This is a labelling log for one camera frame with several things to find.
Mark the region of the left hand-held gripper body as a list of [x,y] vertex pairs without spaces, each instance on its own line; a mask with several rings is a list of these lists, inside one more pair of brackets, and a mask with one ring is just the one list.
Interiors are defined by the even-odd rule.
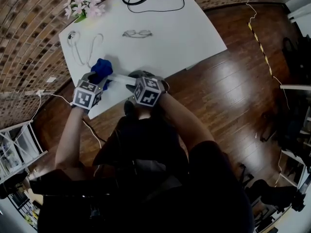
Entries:
[[88,114],[101,100],[102,93],[97,84],[79,80],[74,90],[72,105],[82,108]]

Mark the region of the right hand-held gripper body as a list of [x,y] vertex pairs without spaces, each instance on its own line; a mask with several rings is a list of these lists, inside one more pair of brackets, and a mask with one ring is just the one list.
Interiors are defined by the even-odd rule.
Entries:
[[136,81],[133,95],[137,104],[154,107],[160,96],[166,92],[163,80],[154,77],[140,77]]

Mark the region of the white power strip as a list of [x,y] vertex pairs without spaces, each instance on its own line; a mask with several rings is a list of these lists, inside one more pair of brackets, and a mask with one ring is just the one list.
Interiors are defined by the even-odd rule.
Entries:
[[120,74],[111,74],[107,76],[108,80],[119,82],[125,85],[136,85],[136,78],[132,78],[129,76],[124,76]]

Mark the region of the blue cloth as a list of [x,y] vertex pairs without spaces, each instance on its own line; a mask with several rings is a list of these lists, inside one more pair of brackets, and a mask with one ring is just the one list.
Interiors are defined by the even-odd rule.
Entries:
[[110,61],[99,58],[96,64],[91,68],[91,75],[89,80],[93,84],[100,84],[104,79],[113,74],[113,68]]

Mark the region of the person's left forearm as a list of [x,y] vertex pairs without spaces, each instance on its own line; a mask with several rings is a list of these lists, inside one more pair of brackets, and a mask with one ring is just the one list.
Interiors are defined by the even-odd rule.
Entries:
[[74,107],[66,121],[56,154],[55,168],[76,168],[79,165],[83,108]]

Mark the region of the person's right forearm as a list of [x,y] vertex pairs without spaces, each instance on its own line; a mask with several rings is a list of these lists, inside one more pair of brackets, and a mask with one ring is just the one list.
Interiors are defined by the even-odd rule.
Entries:
[[161,95],[158,103],[177,129],[188,152],[202,142],[214,141],[208,128],[197,116],[170,94]]

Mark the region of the thin-framed eyeglasses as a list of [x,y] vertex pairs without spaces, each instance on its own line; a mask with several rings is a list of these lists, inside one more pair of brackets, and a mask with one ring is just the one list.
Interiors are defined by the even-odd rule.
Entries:
[[147,38],[153,36],[153,33],[149,30],[127,30],[122,34],[122,36],[129,38]]

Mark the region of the pink flowers in pot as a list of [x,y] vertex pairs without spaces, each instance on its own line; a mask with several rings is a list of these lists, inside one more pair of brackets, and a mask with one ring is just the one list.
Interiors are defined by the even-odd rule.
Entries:
[[100,17],[105,13],[104,0],[67,0],[63,5],[67,19],[74,18],[75,23],[86,18]]

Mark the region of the white metal shelf rack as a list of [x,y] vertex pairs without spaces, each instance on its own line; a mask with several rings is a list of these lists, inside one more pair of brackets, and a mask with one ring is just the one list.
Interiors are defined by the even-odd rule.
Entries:
[[0,184],[27,170],[47,151],[41,147],[32,120],[0,130]]

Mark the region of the person's body in black clothing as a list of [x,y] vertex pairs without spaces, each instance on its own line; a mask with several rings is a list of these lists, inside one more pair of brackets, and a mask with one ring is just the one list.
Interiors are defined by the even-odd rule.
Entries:
[[159,103],[149,118],[130,101],[124,112],[92,166],[63,169],[114,178],[117,192],[43,195],[38,233],[253,233],[249,199],[215,140],[188,152]]

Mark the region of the yellow black striped tape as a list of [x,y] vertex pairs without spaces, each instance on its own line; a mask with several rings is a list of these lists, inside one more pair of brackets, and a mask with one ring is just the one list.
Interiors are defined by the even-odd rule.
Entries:
[[262,46],[262,44],[261,44],[261,42],[260,42],[258,36],[256,35],[255,31],[253,30],[253,28],[252,28],[250,22],[248,22],[248,28],[249,28],[250,31],[252,32],[252,34],[253,34],[255,40],[257,41],[257,43],[258,43],[258,45],[259,45],[259,48],[260,48],[260,50],[261,50],[261,52],[262,52],[262,54],[263,54],[263,56],[264,56],[265,62],[266,62],[266,64],[267,64],[268,68],[269,68],[269,73],[270,73],[271,77],[273,77],[272,69],[271,69],[271,66],[270,66],[270,64],[269,64],[267,55],[266,55],[266,53],[265,53],[265,51],[264,51],[264,49],[263,49],[263,46]]

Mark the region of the white office desk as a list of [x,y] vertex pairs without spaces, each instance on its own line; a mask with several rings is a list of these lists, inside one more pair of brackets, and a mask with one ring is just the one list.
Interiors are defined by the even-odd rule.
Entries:
[[[302,126],[299,127],[298,135],[295,140],[298,141],[298,144],[303,144],[300,149],[302,149],[302,153],[306,154],[308,157],[304,157],[304,159],[306,161],[311,161],[311,85],[281,84],[280,89],[282,89],[284,92],[286,90],[294,91],[296,96],[300,95],[308,102],[308,108],[306,110],[306,113],[303,114],[304,116],[302,120]],[[287,155],[288,157],[294,159],[296,162],[302,165],[302,172],[299,176],[299,181],[297,183],[295,181],[292,182],[284,175],[282,171],[280,173],[280,177],[284,178],[290,184],[296,186],[299,189],[303,186],[304,182],[309,177],[308,171],[311,171],[311,167],[308,167],[304,159],[300,155],[298,155],[297,151],[300,149],[295,147],[295,153],[289,148],[281,150],[282,154]]]

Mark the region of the black office chair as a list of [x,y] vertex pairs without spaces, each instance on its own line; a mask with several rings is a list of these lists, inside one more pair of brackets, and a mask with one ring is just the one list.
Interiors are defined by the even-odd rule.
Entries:
[[251,203],[260,198],[262,203],[276,206],[279,212],[283,212],[289,206],[301,212],[305,207],[306,194],[302,194],[295,186],[271,187],[265,180],[257,180],[251,187],[247,187],[245,192]]
[[311,37],[298,38],[296,47],[288,37],[283,38],[282,52],[290,74],[304,83],[311,82]]

